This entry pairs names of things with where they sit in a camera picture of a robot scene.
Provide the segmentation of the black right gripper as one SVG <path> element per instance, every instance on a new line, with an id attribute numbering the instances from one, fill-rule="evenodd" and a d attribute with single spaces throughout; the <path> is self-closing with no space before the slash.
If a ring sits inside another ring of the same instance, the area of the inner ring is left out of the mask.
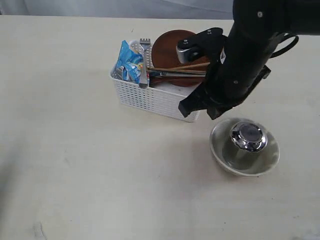
<path id="1" fill-rule="evenodd" d="M 243 77 L 207 75 L 205 80 L 185 99 L 178 109 L 186 118 L 192 112 L 206 110 L 215 120 L 243 103 L 248 96 L 248 80 Z"/>

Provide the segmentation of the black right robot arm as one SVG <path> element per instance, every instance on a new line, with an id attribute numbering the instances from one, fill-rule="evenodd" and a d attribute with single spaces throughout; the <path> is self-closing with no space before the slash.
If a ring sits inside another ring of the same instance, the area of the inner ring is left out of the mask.
<path id="1" fill-rule="evenodd" d="M 319 35 L 317 0 L 235 0 L 228 35 L 213 27 L 180 40 L 181 63 L 210 61 L 204 81 L 178 108 L 184 117 L 205 110 L 211 119 L 242 104 L 270 73 L 266 63 L 290 50 L 301 35 Z"/>

